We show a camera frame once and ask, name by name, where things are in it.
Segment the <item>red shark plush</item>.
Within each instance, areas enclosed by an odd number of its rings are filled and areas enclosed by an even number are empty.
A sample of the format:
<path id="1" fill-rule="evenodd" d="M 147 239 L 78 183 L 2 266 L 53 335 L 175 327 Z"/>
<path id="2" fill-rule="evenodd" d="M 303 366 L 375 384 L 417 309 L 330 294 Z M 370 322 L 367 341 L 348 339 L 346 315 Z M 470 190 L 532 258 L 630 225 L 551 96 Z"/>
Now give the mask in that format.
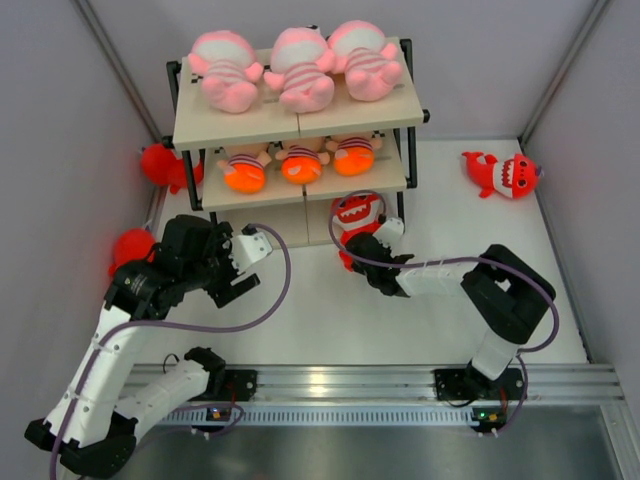
<path id="1" fill-rule="evenodd" d="M 332 224 L 340 233 L 339 243 L 345 249 L 353 237 L 372 237 L 381 247 L 386 244 L 375 236 L 387 220 L 384 201 L 374 194 L 360 194 L 341 201 L 336 199 L 332 203 L 335 215 Z"/>
<path id="2" fill-rule="evenodd" d="M 511 200 L 524 198 L 534 192 L 543 176 L 542 168 L 522 153 L 506 160 L 479 151 L 466 151 L 461 156 L 466 174 L 480 188 L 482 199 L 494 194 Z"/>

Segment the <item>pink striped plush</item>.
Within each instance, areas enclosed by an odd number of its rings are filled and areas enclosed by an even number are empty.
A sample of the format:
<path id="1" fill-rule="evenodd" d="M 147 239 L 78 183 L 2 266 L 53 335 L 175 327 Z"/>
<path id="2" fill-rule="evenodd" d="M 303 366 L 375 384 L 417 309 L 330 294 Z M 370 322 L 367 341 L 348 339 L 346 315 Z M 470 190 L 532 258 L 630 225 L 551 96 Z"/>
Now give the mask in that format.
<path id="1" fill-rule="evenodd" d="M 334 96 L 335 84 L 328 75 L 335 54 L 317 28 L 284 30 L 271 49 L 266 85 L 279 94 L 279 103 L 296 114 L 321 111 Z"/>
<path id="2" fill-rule="evenodd" d="M 195 40 L 187 60 L 191 71 L 202 77 L 201 90 L 211 107 L 239 114 L 256 100 L 256 84 L 264 66 L 240 34 L 230 30 L 204 33 Z"/>

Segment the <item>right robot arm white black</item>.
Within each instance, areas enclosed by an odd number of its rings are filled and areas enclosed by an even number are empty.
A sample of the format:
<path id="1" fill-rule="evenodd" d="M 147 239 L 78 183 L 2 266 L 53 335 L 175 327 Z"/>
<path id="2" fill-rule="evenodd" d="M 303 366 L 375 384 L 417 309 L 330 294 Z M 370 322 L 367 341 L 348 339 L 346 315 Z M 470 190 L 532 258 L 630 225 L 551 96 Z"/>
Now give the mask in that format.
<path id="1" fill-rule="evenodd" d="M 478 257 L 413 262 L 411 254 L 395 256 L 373 234 L 360 233 L 340 252 L 385 296 L 464 296 L 485 321 L 486 334 L 468 365 L 437 388 L 441 400 L 489 398 L 518 354 L 545 349 L 559 333 L 554 287 L 501 244 Z"/>

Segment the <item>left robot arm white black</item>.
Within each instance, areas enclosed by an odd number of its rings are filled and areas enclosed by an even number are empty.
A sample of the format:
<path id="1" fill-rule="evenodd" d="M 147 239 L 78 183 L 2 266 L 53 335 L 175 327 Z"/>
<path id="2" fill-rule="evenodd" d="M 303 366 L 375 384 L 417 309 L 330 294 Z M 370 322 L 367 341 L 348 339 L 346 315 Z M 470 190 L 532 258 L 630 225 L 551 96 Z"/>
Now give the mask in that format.
<path id="1" fill-rule="evenodd" d="M 140 259 L 120 265 L 105 294 L 85 356 L 56 407 L 33 420 L 25 437 L 52 455 L 54 466 L 108 479 L 131 458 L 142 437 L 171 411 L 226 388 L 226 363 L 195 347 L 174 369 L 135 395 L 121 391 L 152 328 L 186 294 L 202 290 L 222 308 L 259 285 L 247 270 L 272 252 L 264 233 L 192 215 L 167 222 L 160 241 Z"/>

